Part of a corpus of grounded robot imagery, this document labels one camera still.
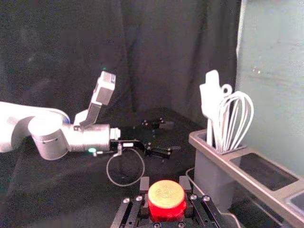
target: red object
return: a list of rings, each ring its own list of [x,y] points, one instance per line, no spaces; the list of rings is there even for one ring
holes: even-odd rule
[[[186,209],[184,189],[171,180],[156,182],[149,188],[148,206],[153,222],[181,221]]]

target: screw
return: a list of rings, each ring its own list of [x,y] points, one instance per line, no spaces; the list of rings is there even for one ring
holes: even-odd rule
[[[158,222],[155,222],[154,225],[153,225],[153,228],[160,228],[160,227],[161,227],[161,225]]]
[[[208,202],[208,201],[210,201],[210,197],[209,197],[209,196],[204,196],[203,200],[204,200],[205,202]]]
[[[124,198],[123,202],[124,202],[124,203],[130,202],[130,198]]]
[[[197,198],[198,198],[198,196],[195,195],[195,194],[192,194],[192,195],[190,196],[190,199],[191,199],[191,200],[196,200]]]
[[[177,226],[178,226],[178,228],[184,228],[185,223],[184,222],[179,222]]]
[[[138,196],[138,197],[136,197],[136,201],[141,201],[143,199],[143,197],[142,196]]]

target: cable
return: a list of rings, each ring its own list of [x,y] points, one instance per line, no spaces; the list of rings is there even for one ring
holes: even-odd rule
[[[198,186],[198,185],[194,182],[194,180],[192,180],[192,178],[189,176],[188,173],[189,173],[191,170],[194,170],[194,167],[188,169],[188,170],[186,171],[186,174],[185,174],[185,175],[187,176],[187,178],[189,179],[189,181],[197,188],[197,190],[198,190],[202,195],[205,195],[205,193],[199,188],[199,186]],[[242,228],[240,222],[238,221],[237,217],[236,217],[234,214],[232,214],[232,213],[224,213],[224,212],[220,212],[220,213],[221,213],[221,215],[231,216],[231,217],[235,220],[235,222],[236,222],[236,224],[237,224],[237,228]]]
[[[119,186],[119,187],[128,187],[128,186],[134,185],[135,183],[137,183],[137,182],[141,179],[141,177],[142,177],[143,174],[144,174],[144,170],[145,170],[145,164],[144,164],[143,158],[141,157],[141,155],[140,155],[135,149],[132,149],[132,148],[124,148],[123,151],[124,151],[124,150],[131,150],[131,151],[135,152],[135,153],[138,155],[138,157],[139,157],[140,160],[142,161],[142,174],[140,175],[140,177],[139,177],[137,180],[135,180],[135,181],[133,181],[132,183],[129,183],[129,184],[119,184],[119,183],[115,182],[115,181],[111,178],[110,173],[109,173],[109,164],[110,164],[110,162],[111,162],[111,160],[112,160],[113,158],[117,157],[117,156],[114,156],[114,155],[113,155],[113,156],[108,160],[108,162],[107,162],[107,164],[106,164],[106,175],[108,176],[109,180],[110,180],[113,184],[115,184],[115,185],[117,185],[117,186]]]

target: lid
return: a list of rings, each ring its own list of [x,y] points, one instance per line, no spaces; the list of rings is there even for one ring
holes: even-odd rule
[[[178,183],[171,180],[161,180],[149,188],[148,199],[150,203],[159,208],[171,209],[184,201],[185,192]]]

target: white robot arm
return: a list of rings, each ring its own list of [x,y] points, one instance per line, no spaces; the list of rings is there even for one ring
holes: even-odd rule
[[[59,159],[68,151],[82,152],[89,148],[108,151],[110,140],[117,140],[120,130],[95,122],[101,106],[109,103],[114,89],[115,75],[103,71],[88,110],[77,114],[74,124],[58,109],[0,102],[0,152],[18,148],[24,137],[30,135],[46,160]]]

